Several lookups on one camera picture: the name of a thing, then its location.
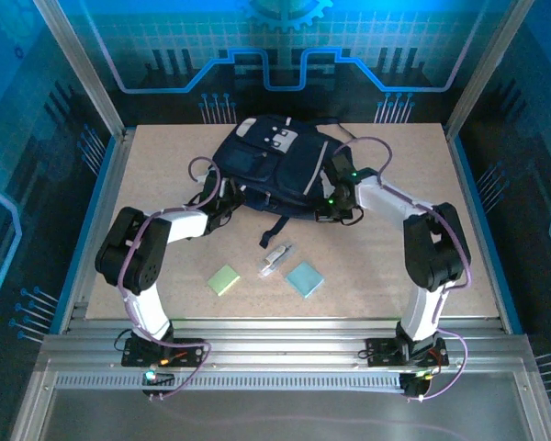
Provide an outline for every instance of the sticky note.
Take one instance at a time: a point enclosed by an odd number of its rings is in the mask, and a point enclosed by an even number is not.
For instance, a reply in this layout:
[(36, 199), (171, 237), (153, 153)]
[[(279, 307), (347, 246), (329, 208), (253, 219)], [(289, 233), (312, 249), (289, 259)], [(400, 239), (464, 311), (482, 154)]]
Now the sticky note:
[(302, 262), (287, 275), (286, 280), (305, 299), (324, 282), (324, 277), (312, 266)]
[(241, 276), (239, 276), (234, 269), (225, 265), (208, 280), (208, 285), (214, 292), (221, 296), (240, 278)]

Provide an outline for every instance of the navy backpack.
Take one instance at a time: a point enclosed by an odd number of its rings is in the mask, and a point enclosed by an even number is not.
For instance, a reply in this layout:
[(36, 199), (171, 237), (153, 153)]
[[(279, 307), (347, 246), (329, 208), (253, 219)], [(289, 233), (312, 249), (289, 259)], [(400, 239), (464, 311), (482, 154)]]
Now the navy backpack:
[[(264, 115), (237, 125), (212, 159), (224, 177), (244, 188), (244, 205), (281, 216), (264, 234), (260, 245), (265, 248), (289, 218), (319, 219), (334, 190), (323, 166), (342, 144), (318, 132), (314, 123)], [(353, 163), (348, 147), (338, 154)]]

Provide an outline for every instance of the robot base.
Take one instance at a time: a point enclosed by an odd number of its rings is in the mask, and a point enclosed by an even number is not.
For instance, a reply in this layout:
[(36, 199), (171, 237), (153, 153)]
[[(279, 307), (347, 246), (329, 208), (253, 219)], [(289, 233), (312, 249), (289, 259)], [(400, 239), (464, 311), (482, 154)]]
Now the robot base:
[[(201, 338), (174, 338), (173, 343), (204, 343)], [(120, 365), (125, 368), (197, 368), (204, 357), (204, 346), (168, 348), (130, 333)]]
[(415, 357), (411, 357), (409, 361), (405, 361), (396, 338), (367, 338), (365, 340), (365, 351), (360, 352), (360, 357), (367, 359), (367, 365), (370, 368), (392, 366), (435, 368), (439, 366), (439, 361), (442, 368), (449, 366), (449, 355), (443, 338), (437, 338), (433, 347)]

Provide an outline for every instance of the wooden board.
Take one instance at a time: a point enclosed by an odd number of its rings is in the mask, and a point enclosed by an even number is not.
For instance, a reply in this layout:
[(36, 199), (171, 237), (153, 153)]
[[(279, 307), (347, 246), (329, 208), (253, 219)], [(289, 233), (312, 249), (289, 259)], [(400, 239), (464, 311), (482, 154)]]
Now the wooden board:
[[(200, 186), (187, 175), (187, 164), (198, 155), (211, 156), (232, 130), (231, 125), (139, 126), (118, 194), (116, 213), (125, 206), (144, 211), (179, 206)], [(473, 285), (453, 293), (444, 308), (450, 316), (497, 316), (492, 289), (471, 227), (451, 155), (439, 124), (347, 124), (356, 136), (386, 140), (394, 160), (386, 179), (418, 198), (456, 206), (472, 254)], [(320, 128), (340, 140), (336, 126)], [(386, 150), (363, 141), (354, 147), (357, 168), (378, 169)], [(205, 164), (195, 166), (202, 174)], [(168, 246), (158, 286), (171, 318), (195, 317), (344, 317), (398, 318), (406, 307), (411, 282), (404, 268), (401, 233), (374, 213), (354, 227), (291, 220), (271, 245), (291, 241), (298, 250), (280, 270), (258, 277), (266, 250), (262, 233), (278, 217), (247, 208), (236, 211), (231, 223), (210, 236)], [(324, 275), (324, 284), (303, 299), (285, 275), (307, 261)], [(207, 280), (225, 264), (240, 275), (222, 297)], [(96, 280), (87, 316), (124, 318), (119, 294), (102, 277)]]

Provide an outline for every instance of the blue wall panel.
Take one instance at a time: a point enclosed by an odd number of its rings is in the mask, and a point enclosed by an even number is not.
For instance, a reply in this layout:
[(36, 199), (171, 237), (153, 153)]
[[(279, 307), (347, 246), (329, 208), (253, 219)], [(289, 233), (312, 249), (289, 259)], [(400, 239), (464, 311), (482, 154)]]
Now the blue wall panel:
[(444, 121), (508, 4), (201, 3), (63, 3), (125, 123)]
[(30, 0), (0, 0), (0, 440), (48, 332), (109, 133)]
[(551, 353), (551, 0), (534, 3), (461, 139), (523, 328)]

